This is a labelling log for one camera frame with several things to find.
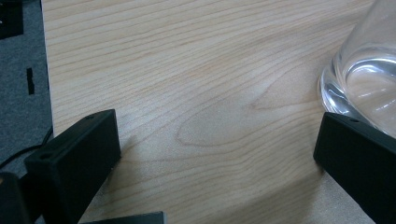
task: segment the wooden table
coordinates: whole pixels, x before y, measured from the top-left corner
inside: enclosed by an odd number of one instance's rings
[[[312,159],[317,80],[373,0],[44,0],[54,128],[117,110],[81,221],[372,223]]]

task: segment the black plastic block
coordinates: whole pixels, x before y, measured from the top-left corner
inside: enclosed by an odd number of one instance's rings
[[[19,179],[11,173],[0,174],[0,223],[30,224]]]
[[[396,140],[349,117],[325,113],[314,159],[376,223],[396,223]]]
[[[120,159],[115,110],[92,114],[25,160],[48,224],[78,223]]]

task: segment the black cable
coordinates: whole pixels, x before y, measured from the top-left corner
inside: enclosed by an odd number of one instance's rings
[[[0,164],[0,170],[3,169],[5,166],[7,166],[10,162],[12,162],[15,159],[17,159],[19,156],[21,156],[21,155],[23,155],[23,154],[25,154],[27,152],[39,149],[39,148],[43,147],[44,145],[46,145],[48,143],[48,141],[50,140],[50,136],[52,135],[52,131],[53,131],[53,128],[51,126],[49,128],[49,130],[47,131],[46,136],[44,136],[43,142],[40,145],[25,148],[25,149],[15,153],[14,155],[8,157],[8,159],[6,159],[5,161],[3,161]]]
[[[5,166],[7,166],[10,162],[14,161],[14,160],[17,159],[19,156],[25,154],[26,152],[30,152],[30,151],[39,149],[39,148],[41,148],[41,147],[42,147],[41,145],[37,145],[37,146],[33,146],[33,147],[28,147],[28,148],[25,148],[25,149],[23,149],[23,150],[21,150],[21,151],[15,153],[14,155],[10,156],[8,159],[6,159],[5,161],[3,161],[3,162],[0,164],[0,169],[3,169],[3,168],[4,168]]]
[[[41,146],[44,146],[44,145],[46,145],[46,144],[48,143],[48,141],[50,140],[50,136],[52,135],[52,133],[53,133],[53,127],[50,126],[49,130],[48,130],[47,133],[46,133],[46,136],[44,136],[44,139],[43,139],[43,141],[41,142]]]

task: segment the clear glass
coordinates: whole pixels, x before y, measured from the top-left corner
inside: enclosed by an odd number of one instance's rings
[[[318,92],[327,111],[396,138],[396,0],[377,0],[324,68]]]

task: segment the screw hole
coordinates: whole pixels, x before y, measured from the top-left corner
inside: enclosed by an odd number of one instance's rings
[[[43,155],[40,156],[41,160],[46,160],[49,159],[52,155],[50,153],[45,153]]]

